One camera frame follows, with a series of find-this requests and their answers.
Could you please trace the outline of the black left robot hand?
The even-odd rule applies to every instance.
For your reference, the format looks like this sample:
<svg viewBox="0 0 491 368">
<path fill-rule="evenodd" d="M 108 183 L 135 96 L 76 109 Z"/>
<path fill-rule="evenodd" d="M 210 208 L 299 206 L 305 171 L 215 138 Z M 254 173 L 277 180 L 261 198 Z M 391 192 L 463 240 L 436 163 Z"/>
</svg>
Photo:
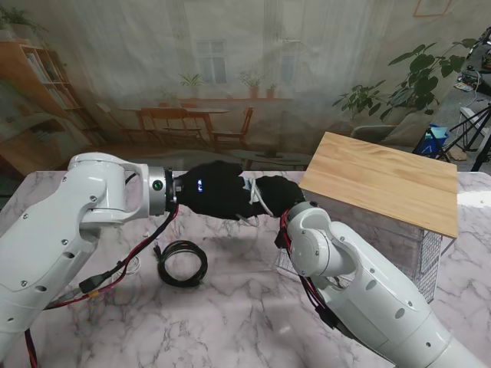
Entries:
<svg viewBox="0 0 491 368">
<path fill-rule="evenodd" d="M 249 201 L 251 193 L 238 163 L 214 161 L 196 166 L 174 179 L 176 199 L 199 215 L 240 220 L 261 215 L 259 205 Z"/>
</svg>

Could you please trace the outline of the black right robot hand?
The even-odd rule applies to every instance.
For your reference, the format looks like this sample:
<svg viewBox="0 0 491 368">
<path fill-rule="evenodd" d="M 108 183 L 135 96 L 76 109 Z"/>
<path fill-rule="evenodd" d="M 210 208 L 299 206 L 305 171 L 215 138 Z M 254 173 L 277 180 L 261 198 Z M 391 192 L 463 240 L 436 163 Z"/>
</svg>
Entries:
<svg viewBox="0 0 491 368">
<path fill-rule="evenodd" d="M 281 217 L 285 211 L 304 202 L 298 184 L 283 176 L 262 176 L 255 180 L 256 194 L 260 199 L 252 203 L 253 215 Z"/>
</svg>

